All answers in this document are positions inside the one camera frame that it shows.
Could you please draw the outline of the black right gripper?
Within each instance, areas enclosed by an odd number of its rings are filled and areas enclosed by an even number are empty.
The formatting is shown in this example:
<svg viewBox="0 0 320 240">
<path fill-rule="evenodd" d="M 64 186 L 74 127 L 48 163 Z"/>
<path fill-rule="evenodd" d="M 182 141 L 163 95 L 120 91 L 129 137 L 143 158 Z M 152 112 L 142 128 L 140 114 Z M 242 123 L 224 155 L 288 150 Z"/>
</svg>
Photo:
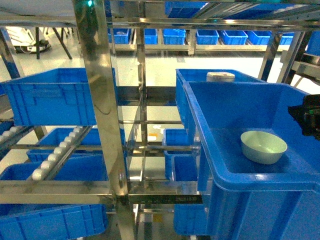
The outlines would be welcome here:
<svg viewBox="0 0 320 240">
<path fill-rule="evenodd" d="M 288 113 L 298 123 L 304 136 L 320 139 L 320 95 L 303 97 L 302 104 L 289 106 Z"/>
</svg>

